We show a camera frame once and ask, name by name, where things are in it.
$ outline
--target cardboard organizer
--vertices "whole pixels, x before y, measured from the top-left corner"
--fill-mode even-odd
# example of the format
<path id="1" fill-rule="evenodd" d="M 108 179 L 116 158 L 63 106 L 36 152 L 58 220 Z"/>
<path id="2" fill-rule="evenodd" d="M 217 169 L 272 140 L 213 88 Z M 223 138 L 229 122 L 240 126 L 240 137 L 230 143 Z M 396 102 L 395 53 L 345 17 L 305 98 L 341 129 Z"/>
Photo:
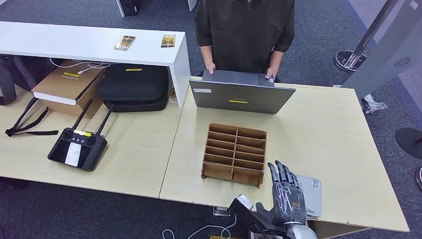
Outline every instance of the cardboard organizer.
<path id="1" fill-rule="evenodd" d="M 264 178 L 267 132 L 210 123 L 202 178 L 213 177 L 259 187 Z"/>

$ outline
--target white cable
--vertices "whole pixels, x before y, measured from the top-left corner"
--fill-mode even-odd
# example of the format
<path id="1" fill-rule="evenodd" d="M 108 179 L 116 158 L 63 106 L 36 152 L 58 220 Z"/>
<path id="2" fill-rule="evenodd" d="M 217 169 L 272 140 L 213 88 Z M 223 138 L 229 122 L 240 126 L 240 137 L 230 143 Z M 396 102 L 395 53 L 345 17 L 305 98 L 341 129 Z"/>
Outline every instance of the white cable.
<path id="1" fill-rule="evenodd" d="M 79 63 L 76 63 L 76 64 L 71 65 L 71 66 L 60 66 L 60 65 L 57 65 L 56 63 L 54 63 L 51 58 L 50 58 L 50 62 L 51 62 L 51 64 L 53 64 L 57 67 L 60 67 L 60 68 L 70 68 L 70 67 L 78 66 L 78 65 L 81 65 L 81 64 L 88 64 L 89 68 L 78 72 L 78 75 L 83 74 L 85 71 L 90 70 L 90 69 L 104 69 L 104 68 L 111 66 L 111 63 L 108 63 L 108 62 L 94 62 L 94 61 L 79 62 Z"/>
<path id="2" fill-rule="evenodd" d="M 230 226 L 228 226 L 228 227 L 222 227 L 222 226 L 215 226 L 215 225 L 208 225 L 208 226 L 205 226 L 205 227 L 202 227 L 201 229 L 199 229 L 199 230 L 197 230 L 196 232 L 194 232 L 194 233 L 192 233 L 189 237 L 188 237 L 188 239 L 191 239 L 191 237 L 193 237 L 195 234 L 197 234 L 198 232 L 200 232 L 200 231 L 202 231 L 203 229 L 205 229 L 205 228 L 221 228 L 222 230 L 221 230 L 221 233 L 220 233 L 220 237 L 221 237 L 221 239 L 224 239 L 223 238 L 223 232 L 224 231 L 227 231 L 228 232 L 228 237 L 226 238 L 226 239 L 230 239 L 230 237 L 231 237 L 231 233 L 230 233 L 230 231 L 228 230 L 229 228 L 231 228 L 231 227 L 233 227 L 234 225 L 236 225 L 236 223 L 237 223 L 237 216 L 236 216 L 236 214 L 234 215 L 234 223 L 232 224 L 232 225 L 230 225 Z M 166 237 L 164 236 L 164 233 L 165 232 L 170 232 L 171 234 L 172 234 L 172 236 L 173 236 L 173 239 L 175 239 L 175 237 L 174 237 L 174 233 L 173 233 L 173 231 L 172 230 L 170 230 L 170 229 L 165 229 L 163 232 L 162 232 L 162 236 L 163 236 L 163 239 L 166 239 Z"/>

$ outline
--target controller screen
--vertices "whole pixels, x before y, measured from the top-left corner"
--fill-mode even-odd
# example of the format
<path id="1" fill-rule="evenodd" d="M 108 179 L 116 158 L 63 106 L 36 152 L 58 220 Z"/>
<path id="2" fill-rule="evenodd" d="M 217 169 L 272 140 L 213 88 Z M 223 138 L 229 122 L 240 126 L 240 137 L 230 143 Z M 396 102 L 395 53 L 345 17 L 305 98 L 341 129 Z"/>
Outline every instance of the controller screen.
<path id="1" fill-rule="evenodd" d="M 90 147 L 60 140 L 51 154 L 51 160 L 81 168 L 90 151 Z"/>

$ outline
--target drone controller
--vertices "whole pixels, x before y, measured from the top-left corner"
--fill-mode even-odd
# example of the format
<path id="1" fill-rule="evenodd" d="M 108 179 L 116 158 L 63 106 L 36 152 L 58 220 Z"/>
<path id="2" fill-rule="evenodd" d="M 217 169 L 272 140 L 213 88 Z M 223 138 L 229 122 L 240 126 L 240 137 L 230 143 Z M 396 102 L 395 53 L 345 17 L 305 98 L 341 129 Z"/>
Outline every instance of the drone controller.
<path id="1" fill-rule="evenodd" d="M 63 130 L 48 154 L 48 159 L 85 171 L 93 171 L 95 169 L 107 145 L 107 140 L 101 135 L 101 131 L 110 116 L 113 106 L 110 107 L 96 133 L 77 130 L 76 127 L 78 127 L 92 101 L 92 99 L 89 100 L 85 105 L 73 127 Z"/>

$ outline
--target gray laptop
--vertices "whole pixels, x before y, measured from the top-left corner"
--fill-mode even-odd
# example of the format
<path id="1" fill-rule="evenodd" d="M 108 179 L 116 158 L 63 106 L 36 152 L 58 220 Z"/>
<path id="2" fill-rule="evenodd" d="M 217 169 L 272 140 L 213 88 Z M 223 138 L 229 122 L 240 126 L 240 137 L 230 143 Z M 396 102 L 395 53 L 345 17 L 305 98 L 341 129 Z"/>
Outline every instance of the gray laptop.
<path id="1" fill-rule="evenodd" d="M 264 74 L 204 71 L 202 80 L 189 80 L 198 107 L 276 114 L 296 89 L 274 87 Z"/>

